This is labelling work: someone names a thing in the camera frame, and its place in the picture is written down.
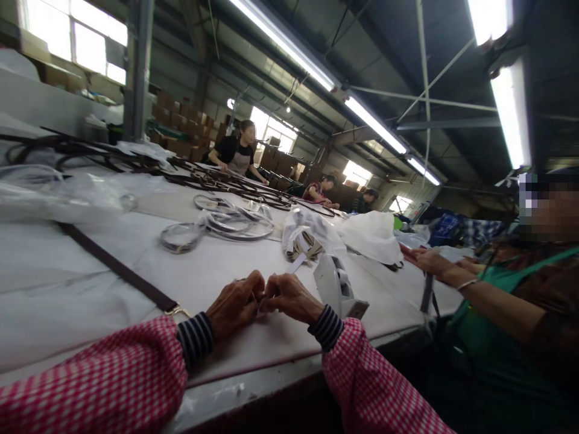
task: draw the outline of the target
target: hand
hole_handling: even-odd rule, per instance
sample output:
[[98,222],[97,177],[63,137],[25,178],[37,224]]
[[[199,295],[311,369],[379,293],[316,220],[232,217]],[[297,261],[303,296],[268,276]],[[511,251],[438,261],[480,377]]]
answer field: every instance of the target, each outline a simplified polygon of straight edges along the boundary
[[460,261],[457,262],[457,265],[460,268],[471,272],[472,274],[479,274],[480,272],[483,272],[484,269],[486,268],[486,266],[483,264],[476,264],[467,259],[461,259]]
[[258,313],[258,302],[264,297],[265,280],[257,270],[245,280],[227,285],[207,310],[215,342],[225,339],[249,324]]
[[458,268],[456,264],[431,250],[413,249],[412,253],[416,255],[418,268],[435,276],[444,277],[448,271]]
[[290,318],[311,325],[321,316],[324,305],[304,288],[295,274],[273,274],[267,281],[260,309],[262,312],[279,309]]

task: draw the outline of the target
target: striped cuff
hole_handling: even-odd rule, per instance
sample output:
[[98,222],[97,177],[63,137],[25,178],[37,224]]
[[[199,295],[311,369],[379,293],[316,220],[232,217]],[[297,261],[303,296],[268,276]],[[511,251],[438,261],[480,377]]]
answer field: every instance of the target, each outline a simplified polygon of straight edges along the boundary
[[193,365],[213,351],[213,328],[205,312],[177,325],[177,340],[183,347],[185,365],[189,371]]
[[344,330],[344,321],[336,315],[329,304],[318,320],[308,327],[308,332],[314,335],[315,340],[321,345],[321,350],[327,353],[330,351]]

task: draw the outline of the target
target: brown leather strap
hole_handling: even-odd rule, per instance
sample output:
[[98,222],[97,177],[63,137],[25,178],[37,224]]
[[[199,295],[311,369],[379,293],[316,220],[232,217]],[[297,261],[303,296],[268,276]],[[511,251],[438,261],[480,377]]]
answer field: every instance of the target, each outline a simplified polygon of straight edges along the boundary
[[129,267],[113,257],[109,252],[100,247],[92,239],[83,234],[75,225],[68,223],[58,223],[60,228],[70,236],[77,244],[85,249],[88,253],[97,258],[100,262],[105,264],[117,276],[125,282],[133,285],[136,289],[141,291],[149,300],[151,300],[163,312],[172,312],[179,304],[167,297],[159,288],[147,282],[141,276],[136,274]]

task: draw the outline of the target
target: bracelet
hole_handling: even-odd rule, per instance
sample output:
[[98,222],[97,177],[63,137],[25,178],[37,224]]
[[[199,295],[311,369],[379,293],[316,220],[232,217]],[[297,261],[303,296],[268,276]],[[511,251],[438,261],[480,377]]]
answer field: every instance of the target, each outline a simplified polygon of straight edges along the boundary
[[466,288],[468,285],[472,285],[473,283],[478,283],[478,282],[480,282],[480,281],[481,281],[481,280],[480,280],[479,278],[475,278],[475,279],[466,281],[466,282],[464,282],[461,286],[459,286],[459,287],[457,288],[457,291],[458,291],[458,292],[461,292],[461,291],[462,291],[464,288]]

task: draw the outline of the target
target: ceiling light fixture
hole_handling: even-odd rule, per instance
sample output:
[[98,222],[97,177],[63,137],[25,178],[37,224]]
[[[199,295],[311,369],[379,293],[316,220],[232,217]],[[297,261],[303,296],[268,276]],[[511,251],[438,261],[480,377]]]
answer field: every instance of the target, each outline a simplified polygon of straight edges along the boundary
[[438,181],[434,175],[432,175],[429,171],[427,171],[423,165],[421,165],[417,160],[415,159],[409,159],[408,163],[414,167],[414,169],[416,169],[416,171],[420,174],[420,175],[424,175],[426,177],[427,180],[429,180],[432,184],[439,186],[440,185],[440,181]]
[[380,121],[378,121],[374,116],[368,112],[362,105],[352,97],[346,99],[346,105],[353,111],[360,119],[362,119],[368,126],[377,132],[377,134],[382,137],[394,150],[399,154],[405,154],[408,150],[406,147],[396,138],[394,134],[388,131],[388,129],[383,126]]
[[302,68],[320,83],[324,89],[331,92],[336,88],[336,81],[333,80],[316,62],[303,52],[305,48],[300,48],[299,42],[290,39],[289,31],[285,30],[284,25],[271,14],[267,7],[259,1],[253,0],[229,0],[243,14],[248,17],[257,27],[259,27],[267,36],[279,45],[292,59],[294,59]]
[[502,68],[490,84],[513,169],[531,165],[523,59]]
[[513,23],[512,0],[467,0],[476,44],[503,36]]

